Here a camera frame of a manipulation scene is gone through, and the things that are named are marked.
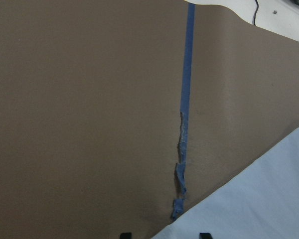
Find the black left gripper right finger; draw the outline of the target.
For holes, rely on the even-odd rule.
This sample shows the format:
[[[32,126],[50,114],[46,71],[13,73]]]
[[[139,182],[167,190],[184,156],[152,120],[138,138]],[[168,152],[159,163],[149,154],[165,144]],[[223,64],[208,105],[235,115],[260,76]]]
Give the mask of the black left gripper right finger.
[[[210,233],[200,233],[199,238],[200,239],[212,239],[212,235]]]

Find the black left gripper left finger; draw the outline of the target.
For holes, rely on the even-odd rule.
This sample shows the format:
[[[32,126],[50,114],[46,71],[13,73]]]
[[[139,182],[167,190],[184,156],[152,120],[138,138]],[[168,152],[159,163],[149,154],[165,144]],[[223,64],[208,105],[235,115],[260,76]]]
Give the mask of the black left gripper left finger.
[[[132,239],[132,233],[131,232],[121,233],[120,239]]]

